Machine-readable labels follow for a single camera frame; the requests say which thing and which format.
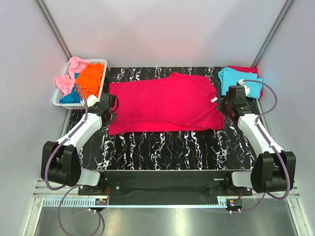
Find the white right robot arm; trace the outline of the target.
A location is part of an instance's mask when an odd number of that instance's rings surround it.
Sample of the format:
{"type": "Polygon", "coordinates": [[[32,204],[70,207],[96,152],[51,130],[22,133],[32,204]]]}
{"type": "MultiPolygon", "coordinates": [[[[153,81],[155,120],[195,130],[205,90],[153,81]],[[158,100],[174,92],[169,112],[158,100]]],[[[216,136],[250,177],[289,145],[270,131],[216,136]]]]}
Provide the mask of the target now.
{"type": "Polygon", "coordinates": [[[245,134],[257,157],[252,170],[232,173],[231,178],[223,183],[224,191],[234,195],[241,187],[246,187],[273,198],[275,192],[283,192],[281,199],[285,199],[293,188],[296,157],[273,140],[260,116],[248,106],[248,93],[249,87],[240,80],[237,85],[229,87],[218,106],[245,134]]]}

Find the magenta t shirt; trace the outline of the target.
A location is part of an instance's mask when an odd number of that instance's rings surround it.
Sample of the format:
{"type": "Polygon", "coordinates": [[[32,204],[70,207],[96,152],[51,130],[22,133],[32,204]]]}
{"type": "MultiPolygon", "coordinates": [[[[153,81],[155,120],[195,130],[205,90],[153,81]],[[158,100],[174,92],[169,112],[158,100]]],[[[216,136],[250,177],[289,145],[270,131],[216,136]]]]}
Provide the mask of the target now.
{"type": "Polygon", "coordinates": [[[109,92],[118,98],[109,135],[224,128],[217,91],[205,76],[173,72],[167,78],[111,83],[109,92]]]}

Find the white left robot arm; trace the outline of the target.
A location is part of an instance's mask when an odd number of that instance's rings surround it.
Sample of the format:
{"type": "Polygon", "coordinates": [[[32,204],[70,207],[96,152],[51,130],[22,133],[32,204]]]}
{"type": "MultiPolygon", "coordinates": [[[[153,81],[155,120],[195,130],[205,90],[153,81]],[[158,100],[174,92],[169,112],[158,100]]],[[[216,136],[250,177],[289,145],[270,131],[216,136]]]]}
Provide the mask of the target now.
{"type": "Polygon", "coordinates": [[[85,115],[63,137],[43,146],[41,178],[48,189],[57,191],[66,186],[87,185],[100,195],[106,190],[106,182],[98,171],[82,168],[79,152],[91,136],[116,118],[119,107],[117,96],[103,93],[100,99],[91,95],[84,100],[85,115]]]}

